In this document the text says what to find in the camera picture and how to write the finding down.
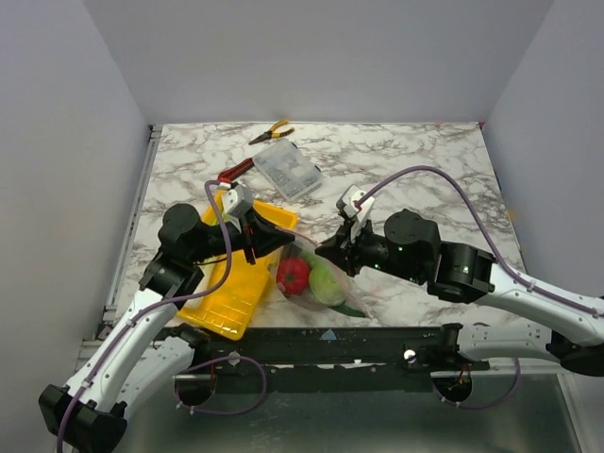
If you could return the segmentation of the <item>green cabbage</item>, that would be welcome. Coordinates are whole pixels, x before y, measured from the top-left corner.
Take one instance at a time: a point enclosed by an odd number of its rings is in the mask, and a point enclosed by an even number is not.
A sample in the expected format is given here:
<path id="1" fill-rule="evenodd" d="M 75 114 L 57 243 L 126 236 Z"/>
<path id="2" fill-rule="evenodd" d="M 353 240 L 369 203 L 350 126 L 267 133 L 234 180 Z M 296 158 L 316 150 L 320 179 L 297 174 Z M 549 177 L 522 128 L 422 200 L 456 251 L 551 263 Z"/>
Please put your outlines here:
<path id="1" fill-rule="evenodd" d="M 346 301 L 346 294 L 338 279 L 325 266 L 316 266 L 310 270 L 310 291 L 317 303 L 332 307 Z"/>

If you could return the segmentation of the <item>red tomato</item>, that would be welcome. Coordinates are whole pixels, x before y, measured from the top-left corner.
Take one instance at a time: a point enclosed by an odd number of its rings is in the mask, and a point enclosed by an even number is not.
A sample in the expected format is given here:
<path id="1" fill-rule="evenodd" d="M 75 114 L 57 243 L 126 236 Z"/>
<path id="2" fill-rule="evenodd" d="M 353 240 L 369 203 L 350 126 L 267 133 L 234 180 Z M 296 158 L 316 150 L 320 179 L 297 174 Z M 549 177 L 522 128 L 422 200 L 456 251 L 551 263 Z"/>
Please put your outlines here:
<path id="1" fill-rule="evenodd" d="M 310 267 L 300 258 L 282 260 L 277 269 L 278 288 L 286 295 L 302 294 L 309 285 Z"/>

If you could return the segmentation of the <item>clear pink dotted zip bag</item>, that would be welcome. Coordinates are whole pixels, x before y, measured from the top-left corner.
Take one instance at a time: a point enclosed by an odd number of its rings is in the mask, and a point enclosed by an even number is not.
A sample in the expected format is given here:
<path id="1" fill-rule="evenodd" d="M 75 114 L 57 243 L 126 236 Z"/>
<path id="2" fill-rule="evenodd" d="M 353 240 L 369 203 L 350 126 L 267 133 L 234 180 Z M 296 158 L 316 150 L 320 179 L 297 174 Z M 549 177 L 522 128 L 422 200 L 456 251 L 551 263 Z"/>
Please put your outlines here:
<path id="1" fill-rule="evenodd" d="M 275 273 L 277 289 L 296 305 L 308 310 L 333 310 L 352 318 L 368 318 L 368 309 L 356 296 L 350 277 L 318 256 L 319 243 L 297 231 L 285 245 Z"/>

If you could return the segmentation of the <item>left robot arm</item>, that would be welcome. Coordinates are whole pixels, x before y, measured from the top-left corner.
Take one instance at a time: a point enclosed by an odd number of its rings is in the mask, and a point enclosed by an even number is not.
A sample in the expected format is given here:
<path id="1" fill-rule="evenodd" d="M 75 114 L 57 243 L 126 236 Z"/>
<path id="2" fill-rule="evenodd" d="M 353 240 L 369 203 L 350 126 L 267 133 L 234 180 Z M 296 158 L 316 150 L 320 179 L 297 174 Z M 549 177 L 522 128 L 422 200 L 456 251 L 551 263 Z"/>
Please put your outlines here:
<path id="1" fill-rule="evenodd" d="M 126 313 L 89 361 L 62 386 L 48 385 L 39 398 L 56 450 L 70 445 L 80 452 L 111 452 L 125 434 L 128 418 L 158 387 L 180 372 L 197 373 L 222 362 L 210 353 L 210 338 L 179 327 L 147 360 L 142 358 L 184 303 L 199 294 L 204 274 L 199 263 L 235 251 L 248 261 L 294 241 L 246 205 L 243 225 L 220 220 L 209 226 L 188 204 L 169 208 L 159 230 L 160 248 L 149 262 Z"/>

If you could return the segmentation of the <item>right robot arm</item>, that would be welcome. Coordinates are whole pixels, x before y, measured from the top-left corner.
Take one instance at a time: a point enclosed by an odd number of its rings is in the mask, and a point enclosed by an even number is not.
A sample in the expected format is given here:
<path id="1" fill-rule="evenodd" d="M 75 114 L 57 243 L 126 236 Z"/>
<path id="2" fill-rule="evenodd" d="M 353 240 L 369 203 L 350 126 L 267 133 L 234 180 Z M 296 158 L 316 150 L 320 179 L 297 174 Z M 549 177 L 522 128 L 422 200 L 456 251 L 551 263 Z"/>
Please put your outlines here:
<path id="1" fill-rule="evenodd" d="M 517 327 L 460 327 L 434 346 L 447 370 L 490 358 L 534 358 L 588 377 L 603 374 L 603 301 L 507 266 L 465 243 L 444 242 L 435 222 L 410 210 L 391 215 L 383 234 L 347 219 L 316 255 L 350 276 L 368 267 L 419 286 L 450 303 L 476 304 L 523 318 Z"/>

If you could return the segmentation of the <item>yellow plastic tray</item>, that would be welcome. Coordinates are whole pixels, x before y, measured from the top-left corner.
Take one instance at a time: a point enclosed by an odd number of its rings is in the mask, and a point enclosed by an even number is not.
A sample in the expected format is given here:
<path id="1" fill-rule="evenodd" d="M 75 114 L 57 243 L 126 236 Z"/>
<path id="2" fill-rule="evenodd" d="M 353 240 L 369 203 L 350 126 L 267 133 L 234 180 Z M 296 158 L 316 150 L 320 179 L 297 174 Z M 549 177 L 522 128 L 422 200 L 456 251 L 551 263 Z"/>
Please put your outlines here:
<path id="1" fill-rule="evenodd" d="M 274 205 L 255 201 L 254 209 L 278 227 L 294 230 L 297 224 L 295 213 Z M 253 265 L 246 262 L 243 251 L 234 252 L 226 282 L 212 294 L 186 302 L 176 317 L 229 340 L 241 339 L 256 308 L 274 289 L 281 251 L 256 258 Z M 225 261 L 203 265 L 204 278 L 195 291 L 212 287 L 225 270 Z"/>

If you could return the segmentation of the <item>red black utility knife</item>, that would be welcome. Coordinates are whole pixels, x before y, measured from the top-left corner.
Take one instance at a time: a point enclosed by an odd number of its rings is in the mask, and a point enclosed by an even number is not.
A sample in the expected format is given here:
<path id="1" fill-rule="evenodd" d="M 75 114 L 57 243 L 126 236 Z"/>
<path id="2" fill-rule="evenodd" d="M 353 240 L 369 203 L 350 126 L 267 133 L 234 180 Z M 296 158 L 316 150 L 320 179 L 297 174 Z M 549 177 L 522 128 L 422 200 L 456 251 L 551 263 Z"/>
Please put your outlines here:
<path id="1" fill-rule="evenodd" d="M 243 176 L 249 170 L 254 167 L 254 161 L 252 158 L 245 159 L 238 163 L 237 165 L 224 170 L 218 175 L 218 180 L 220 182 L 231 183 L 235 181 L 238 177 Z"/>

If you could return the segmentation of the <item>clear plastic screw box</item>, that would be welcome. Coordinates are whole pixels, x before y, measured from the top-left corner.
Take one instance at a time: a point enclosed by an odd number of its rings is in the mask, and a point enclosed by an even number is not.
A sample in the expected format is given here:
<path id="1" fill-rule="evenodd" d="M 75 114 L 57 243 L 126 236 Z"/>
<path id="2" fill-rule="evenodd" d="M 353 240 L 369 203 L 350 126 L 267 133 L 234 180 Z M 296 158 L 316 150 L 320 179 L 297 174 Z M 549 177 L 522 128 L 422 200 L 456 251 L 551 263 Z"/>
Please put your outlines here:
<path id="1" fill-rule="evenodd" d="M 323 181 L 320 170 L 286 140 L 276 141 L 252 158 L 254 166 L 288 201 L 316 190 Z"/>

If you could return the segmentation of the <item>yellow handled pliers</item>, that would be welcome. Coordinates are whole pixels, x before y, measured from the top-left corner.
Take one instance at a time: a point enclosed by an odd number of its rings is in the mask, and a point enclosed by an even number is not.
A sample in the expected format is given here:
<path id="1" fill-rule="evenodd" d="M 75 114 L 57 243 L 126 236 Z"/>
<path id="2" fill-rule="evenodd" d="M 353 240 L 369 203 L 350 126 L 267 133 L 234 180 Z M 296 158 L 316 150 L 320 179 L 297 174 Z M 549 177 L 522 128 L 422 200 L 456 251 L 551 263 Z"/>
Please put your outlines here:
<path id="1" fill-rule="evenodd" d="M 280 139 L 287 137 L 295 132 L 294 127 L 290 127 L 287 130 L 279 131 L 280 128 L 287 126 L 290 122 L 288 120 L 279 121 L 270 126 L 269 129 L 262 132 L 258 137 L 251 140 L 248 144 L 254 145 L 257 143 L 267 142 L 273 139 Z"/>

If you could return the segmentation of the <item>black metal base rail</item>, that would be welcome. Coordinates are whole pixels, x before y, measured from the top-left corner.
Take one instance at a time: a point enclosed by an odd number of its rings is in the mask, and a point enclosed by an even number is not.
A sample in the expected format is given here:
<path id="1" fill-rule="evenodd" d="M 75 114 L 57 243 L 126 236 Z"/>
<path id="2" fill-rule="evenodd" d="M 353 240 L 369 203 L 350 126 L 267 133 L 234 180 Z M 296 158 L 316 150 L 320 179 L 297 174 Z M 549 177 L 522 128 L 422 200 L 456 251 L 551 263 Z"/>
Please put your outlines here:
<path id="1" fill-rule="evenodd" d="M 252 327 L 239 340 L 181 325 L 164 334 L 193 347 L 175 378 L 189 402 L 212 394 L 428 392 L 431 376 L 488 369 L 460 353 L 460 325 Z"/>

